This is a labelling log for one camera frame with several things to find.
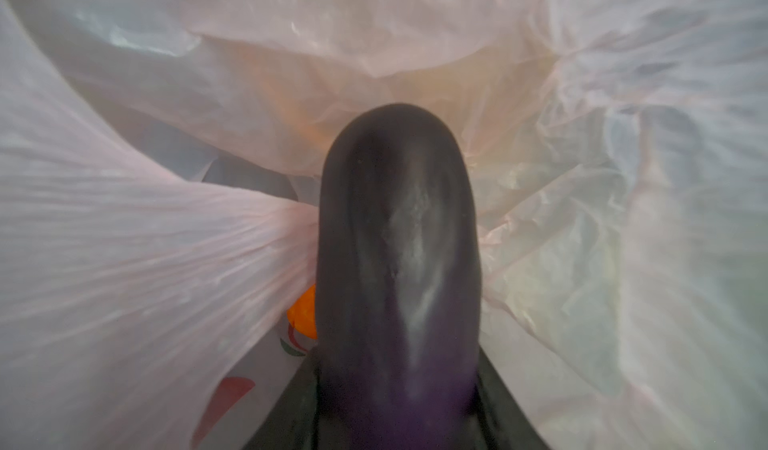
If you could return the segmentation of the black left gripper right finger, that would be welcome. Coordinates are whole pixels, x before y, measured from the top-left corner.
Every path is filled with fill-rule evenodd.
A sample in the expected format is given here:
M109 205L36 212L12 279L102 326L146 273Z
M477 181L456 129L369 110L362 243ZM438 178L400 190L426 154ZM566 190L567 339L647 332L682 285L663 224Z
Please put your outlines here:
M549 449L484 350L479 353L474 417L476 449Z

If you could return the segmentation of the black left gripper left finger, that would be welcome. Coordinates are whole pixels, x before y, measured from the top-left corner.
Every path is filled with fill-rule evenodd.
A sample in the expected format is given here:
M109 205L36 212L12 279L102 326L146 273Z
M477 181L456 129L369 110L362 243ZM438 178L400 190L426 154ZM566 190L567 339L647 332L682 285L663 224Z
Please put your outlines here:
M310 351L245 450L318 448L318 362Z

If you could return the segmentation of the orange pumpkin toy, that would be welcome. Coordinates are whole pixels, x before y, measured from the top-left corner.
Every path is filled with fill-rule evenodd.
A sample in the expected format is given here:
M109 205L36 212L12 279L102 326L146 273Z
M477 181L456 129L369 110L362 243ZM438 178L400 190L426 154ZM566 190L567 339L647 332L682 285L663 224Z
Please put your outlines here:
M315 294L316 286L312 285L286 311L290 326L312 340L317 339Z

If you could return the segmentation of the dark purple eggplant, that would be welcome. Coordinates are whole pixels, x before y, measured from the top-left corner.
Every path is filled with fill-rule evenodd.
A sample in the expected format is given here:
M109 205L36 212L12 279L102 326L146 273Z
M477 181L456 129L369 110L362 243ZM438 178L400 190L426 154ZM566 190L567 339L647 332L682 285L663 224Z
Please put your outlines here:
M319 447L455 447L475 393L480 300L474 199L450 130L408 104L355 118L321 181Z

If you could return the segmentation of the pink plastic grocery bag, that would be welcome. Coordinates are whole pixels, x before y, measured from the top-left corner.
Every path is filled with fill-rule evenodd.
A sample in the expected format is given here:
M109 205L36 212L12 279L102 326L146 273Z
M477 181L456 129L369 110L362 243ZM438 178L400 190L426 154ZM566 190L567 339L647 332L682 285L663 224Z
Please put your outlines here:
M2 447L189 448L395 102L552 448L766 447L767 0L1 0Z

